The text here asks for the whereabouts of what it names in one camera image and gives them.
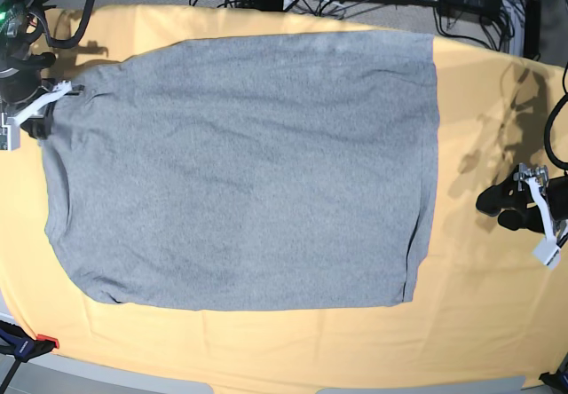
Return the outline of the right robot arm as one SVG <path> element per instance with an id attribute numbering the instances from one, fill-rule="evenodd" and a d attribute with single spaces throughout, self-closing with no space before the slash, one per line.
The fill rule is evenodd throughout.
<path id="1" fill-rule="evenodd" d="M 43 78 L 42 72 L 52 67 L 57 57 L 47 51 L 31 52 L 40 37 L 52 49 L 68 50 L 83 38 L 95 0 L 85 0 L 83 13 L 74 34 L 68 39 L 51 35 L 45 12 L 50 0 L 1 0 L 1 149 L 14 151 L 20 147 L 20 133 L 45 139 L 51 133 L 55 104 L 65 96 L 76 96 L 82 85 L 70 81 Z"/>

